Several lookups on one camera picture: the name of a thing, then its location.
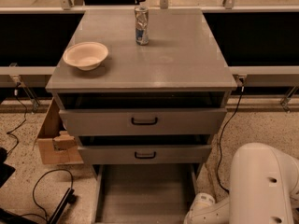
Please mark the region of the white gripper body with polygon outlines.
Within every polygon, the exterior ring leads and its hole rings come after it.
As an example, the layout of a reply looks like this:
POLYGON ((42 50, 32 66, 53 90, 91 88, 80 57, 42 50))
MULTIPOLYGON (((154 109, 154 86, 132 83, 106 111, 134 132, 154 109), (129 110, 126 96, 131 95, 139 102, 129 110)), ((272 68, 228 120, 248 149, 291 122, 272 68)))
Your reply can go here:
POLYGON ((215 199, 207 193, 198 193, 184 218, 183 224, 210 224, 208 208, 215 203, 215 199))

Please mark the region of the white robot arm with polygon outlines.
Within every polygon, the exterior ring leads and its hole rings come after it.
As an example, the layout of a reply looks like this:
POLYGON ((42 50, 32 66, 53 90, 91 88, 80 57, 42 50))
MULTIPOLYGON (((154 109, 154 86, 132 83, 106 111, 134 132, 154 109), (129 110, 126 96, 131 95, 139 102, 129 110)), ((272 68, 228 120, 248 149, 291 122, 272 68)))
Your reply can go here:
POLYGON ((299 160, 268 145, 249 143, 233 156, 229 196, 206 205, 193 200, 183 224, 294 224, 299 160))

